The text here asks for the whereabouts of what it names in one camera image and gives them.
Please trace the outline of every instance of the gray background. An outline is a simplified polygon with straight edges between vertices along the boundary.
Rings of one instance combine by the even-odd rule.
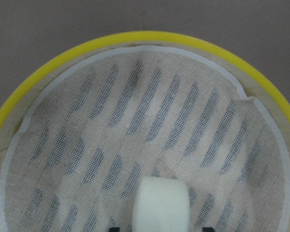
[[[78,44],[164,30],[219,45],[290,102],[290,0],[1,0],[0,106],[32,72]]]

